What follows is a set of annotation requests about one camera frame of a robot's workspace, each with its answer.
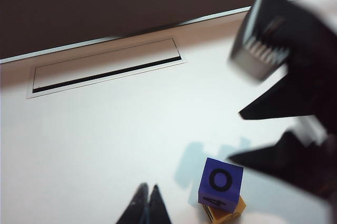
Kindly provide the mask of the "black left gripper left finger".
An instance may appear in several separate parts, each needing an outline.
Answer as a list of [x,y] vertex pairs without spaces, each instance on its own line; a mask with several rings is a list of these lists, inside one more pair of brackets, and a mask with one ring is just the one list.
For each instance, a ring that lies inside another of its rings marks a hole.
[[148,223],[148,185],[141,183],[117,224]]

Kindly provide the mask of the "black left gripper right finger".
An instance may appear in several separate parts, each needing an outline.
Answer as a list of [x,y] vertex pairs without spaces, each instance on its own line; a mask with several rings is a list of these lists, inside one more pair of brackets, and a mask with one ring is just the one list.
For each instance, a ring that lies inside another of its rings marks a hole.
[[158,224],[171,224],[164,200],[158,185],[153,187],[148,203],[148,222]]

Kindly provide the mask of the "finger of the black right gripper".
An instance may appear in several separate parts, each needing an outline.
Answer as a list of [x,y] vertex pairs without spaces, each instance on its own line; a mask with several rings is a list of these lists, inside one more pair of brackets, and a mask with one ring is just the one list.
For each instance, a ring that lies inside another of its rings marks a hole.
[[330,138],[303,144],[286,131],[274,144],[228,156],[235,164],[285,181],[319,198],[330,198]]

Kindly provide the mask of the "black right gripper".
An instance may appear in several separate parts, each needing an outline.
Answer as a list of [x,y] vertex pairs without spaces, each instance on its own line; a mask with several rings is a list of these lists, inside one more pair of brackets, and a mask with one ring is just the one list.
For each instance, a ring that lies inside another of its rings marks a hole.
[[240,110],[246,120],[314,116],[330,138],[330,198],[336,204],[336,34],[286,0],[262,0],[259,41],[288,73]]

